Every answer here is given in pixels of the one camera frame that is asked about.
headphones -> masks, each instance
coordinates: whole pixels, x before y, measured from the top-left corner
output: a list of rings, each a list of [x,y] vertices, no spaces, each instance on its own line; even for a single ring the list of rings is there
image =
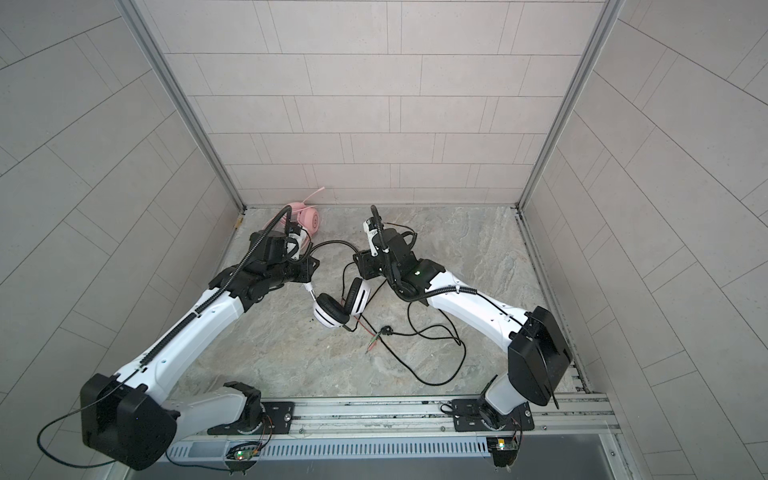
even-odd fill
[[[312,293],[312,296],[315,296],[311,283],[304,283],[304,287]],[[315,297],[315,303],[312,305],[315,319],[328,328],[343,326],[349,330],[346,324],[349,322],[350,316],[357,316],[363,312],[371,298],[371,291],[370,283],[358,276],[349,286],[349,292],[344,299],[344,306],[328,293],[321,293]]]

black cable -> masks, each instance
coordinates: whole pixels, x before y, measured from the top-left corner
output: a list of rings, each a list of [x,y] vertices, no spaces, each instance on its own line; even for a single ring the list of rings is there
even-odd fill
[[[79,412],[82,412],[82,411],[83,411],[83,410],[85,410],[85,409],[89,409],[89,408],[91,408],[92,406],[94,406],[94,405],[96,405],[97,403],[99,403],[101,400],[104,400],[104,399],[106,399],[106,398],[107,398],[108,396],[110,396],[112,393],[114,393],[115,391],[117,391],[117,389],[119,389],[120,387],[122,387],[123,385],[125,385],[125,383],[126,383],[128,380],[130,380],[130,379],[131,379],[131,378],[132,378],[134,375],[136,375],[137,373],[138,373],[138,370],[134,370],[134,372],[133,372],[133,373],[131,373],[131,374],[128,376],[128,378],[126,378],[125,380],[123,380],[122,382],[120,382],[120,384],[119,384],[118,386],[114,387],[112,390],[110,390],[109,392],[107,392],[107,394],[106,394],[106,395],[103,395],[102,397],[100,397],[100,398],[98,398],[98,399],[94,400],[93,402],[91,402],[91,403],[87,404],[87,405],[86,405],[86,406],[84,406],[84,407],[81,407],[80,409],[77,409],[77,410],[75,410],[75,411],[73,411],[73,412],[69,412],[67,415],[62,415],[62,416],[58,417],[56,420],[52,420],[52,421],[48,422],[47,424],[45,424],[45,426],[44,426],[43,428],[41,428],[41,429],[40,429],[40,432],[38,432],[38,438],[37,438],[37,440],[38,440],[38,448],[40,449],[40,451],[41,451],[41,452],[43,452],[43,453],[45,453],[45,456],[47,456],[48,458],[50,458],[50,459],[51,459],[51,460],[53,460],[54,462],[56,462],[56,463],[59,463],[59,464],[62,464],[62,465],[65,465],[65,466],[68,466],[68,467],[72,467],[72,468],[96,468],[96,467],[103,467],[104,465],[110,465],[111,463],[115,463],[115,462],[116,462],[116,460],[112,460],[112,461],[110,461],[110,462],[98,463],[98,464],[95,464],[95,465],[75,465],[75,464],[73,464],[73,463],[65,462],[64,460],[60,460],[60,459],[58,459],[58,458],[54,457],[54,456],[53,456],[53,455],[52,455],[52,454],[51,454],[51,453],[50,453],[48,450],[46,450],[46,449],[45,449],[45,447],[44,447],[44,446],[42,445],[42,443],[40,442],[40,437],[42,437],[42,435],[43,435],[43,432],[44,432],[44,431],[45,431],[45,430],[46,430],[46,429],[47,429],[49,426],[53,425],[54,423],[56,423],[56,422],[59,422],[59,421],[61,421],[61,420],[63,420],[63,419],[66,419],[67,417],[73,416],[75,413],[79,413]]]

marble floor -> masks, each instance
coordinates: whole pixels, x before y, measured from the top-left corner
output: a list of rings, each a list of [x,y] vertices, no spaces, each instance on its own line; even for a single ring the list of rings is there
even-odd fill
[[[320,208],[321,224],[314,242],[348,240],[366,248],[362,222],[367,208]],[[251,208],[246,212],[225,259],[235,264],[246,253],[248,236],[263,228],[276,209]],[[494,298],[528,310],[545,306],[515,211],[509,207],[382,207],[384,221],[412,227],[419,233],[414,252],[444,265],[471,286]],[[343,245],[317,250],[320,260],[313,284],[319,294],[339,297],[341,271],[352,261]],[[347,270],[346,282],[356,269]],[[378,286],[383,279],[374,279]],[[366,308],[366,318],[380,328],[410,331],[407,305],[383,287]],[[184,373],[172,396],[179,398],[239,380],[257,387],[264,397],[288,396],[399,396],[479,393],[493,375],[506,370],[506,352],[460,320],[453,319],[467,346],[459,374],[444,386],[425,386],[403,368],[381,345],[370,352],[371,336],[362,328],[354,333],[327,329],[312,318],[310,295],[289,283],[254,305],[227,327]],[[445,323],[434,309],[416,303],[414,324]],[[442,382],[454,372],[462,348],[451,340],[387,337],[387,343],[427,381]],[[564,385],[557,391],[570,390]]]

side wall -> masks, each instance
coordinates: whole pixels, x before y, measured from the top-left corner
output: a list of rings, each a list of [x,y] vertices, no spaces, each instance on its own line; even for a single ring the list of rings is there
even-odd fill
[[[38,430],[191,306],[236,218],[111,0],[0,2],[0,478],[82,477]],[[42,440],[88,464],[79,422]]]
[[[765,2],[628,0],[525,205],[647,478],[768,473],[766,30]]]
[[[510,204],[601,2],[136,0],[247,204]]]

